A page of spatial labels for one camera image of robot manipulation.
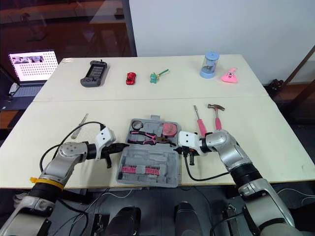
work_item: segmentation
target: hammer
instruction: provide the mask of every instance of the hammer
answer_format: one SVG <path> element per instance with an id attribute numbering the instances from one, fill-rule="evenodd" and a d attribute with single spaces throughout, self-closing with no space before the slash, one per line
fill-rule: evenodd
<path id="1" fill-rule="evenodd" d="M 216 120 L 215 120 L 216 130 L 222 129 L 221 121 L 220 121 L 219 114 L 218 114 L 218 109 L 224 111 L 225 108 L 220 106 L 220 105 L 218 105 L 218 104 L 213 104 L 213 105 L 208 104 L 208 108 L 215 109 L 215 113 L 216 113 Z"/>

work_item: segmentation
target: glass wall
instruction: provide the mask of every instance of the glass wall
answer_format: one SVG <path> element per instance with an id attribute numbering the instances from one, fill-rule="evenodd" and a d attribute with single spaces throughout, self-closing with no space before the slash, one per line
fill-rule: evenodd
<path id="1" fill-rule="evenodd" d="M 130 57 L 121 0 L 1 0 L 0 63 L 17 79 L 10 52 L 53 49 L 73 57 Z"/>

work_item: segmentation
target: white table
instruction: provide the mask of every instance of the white table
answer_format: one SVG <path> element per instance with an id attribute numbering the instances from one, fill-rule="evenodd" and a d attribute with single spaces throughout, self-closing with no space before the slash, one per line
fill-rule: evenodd
<path id="1" fill-rule="evenodd" d="M 90 61 L 107 62 L 109 69 L 104 85 L 85 88 L 80 79 L 85 77 Z M 35 101 L 94 101 L 173 99 L 235 96 L 268 96 L 261 83 L 241 55 L 220 55 L 216 76 L 200 77 L 204 56 L 152 57 L 152 58 L 74 58 L 63 59 L 46 82 Z M 239 83 L 221 81 L 228 69 L 237 67 Z M 150 74 L 170 72 L 161 76 L 156 84 L 150 83 Z M 136 85 L 126 85 L 128 72 L 135 72 Z"/>
<path id="2" fill-rule="evenodd" d="M 125 142 L 132 118 L 160 115 L 174 121 L 182 130 L 198 131 L 193 105 L 197 105 L 208 131 L 214 130 L 214 111 L 208 103 L 226 108 L 220 113 L 222 126 L 228 130 L 252 159 L 263 177 L 270 182 L 315 179 L 315 166 L 301 143 L 269 96 L 192 99 L 103 100 L 33 102 L 0 148 L 0 187 L 31 188 L 30 177 L 38 177 L 39 160 L 46 149 L 59 143 L 89 113 L 87 121 L 104 122 Z M 85 126 L 76 141 L 93 142 L 98 125 Z M 106 169 L 105 160 L 88 160 L 76 165 L 67 188 L 124 186 L 115 176 L 120 154 L 111 156 L 113 167 Z M 48 155 L 44 166 L 51 159 Z M 196 178 L 225 172 L 217 153 L 196 157 L 190 171 Z M 182 160 L 182 185 L 234 184 L 230 176 L 205 182 L 191 180 Z"/>

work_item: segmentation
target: toy car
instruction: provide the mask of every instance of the toy car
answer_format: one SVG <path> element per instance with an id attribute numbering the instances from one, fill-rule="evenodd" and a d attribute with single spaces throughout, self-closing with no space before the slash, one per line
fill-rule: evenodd
<path id="1" fill-rule="evenodd" d="M 136 73 L 129 72 L 127 74 L 126 84 L 127 85 L 134 85 L 135 82 L 136 82 Z"/>

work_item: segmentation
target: laptop keyboard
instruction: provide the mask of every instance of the laptop keyboard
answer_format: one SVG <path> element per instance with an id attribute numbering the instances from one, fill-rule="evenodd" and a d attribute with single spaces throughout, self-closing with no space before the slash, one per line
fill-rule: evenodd
<path id="1" fill-rule="evenodd" d="M 20 87 L 13 97 L 35 97 L 42 86 Z"/>

